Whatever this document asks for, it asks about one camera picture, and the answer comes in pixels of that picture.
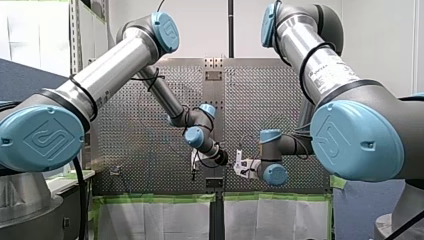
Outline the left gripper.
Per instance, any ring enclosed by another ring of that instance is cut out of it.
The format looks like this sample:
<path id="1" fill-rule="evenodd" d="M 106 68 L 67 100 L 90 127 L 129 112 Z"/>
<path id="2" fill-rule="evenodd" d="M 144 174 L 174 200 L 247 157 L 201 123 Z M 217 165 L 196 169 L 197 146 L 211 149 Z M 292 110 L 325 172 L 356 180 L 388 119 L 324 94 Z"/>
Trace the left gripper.
<path id="1" fill-rule="evenodd" d="M 219 150 L 215 163 L 219 166 L 226 166 L 228 164 L 228 153 L 225 150 Z"/>

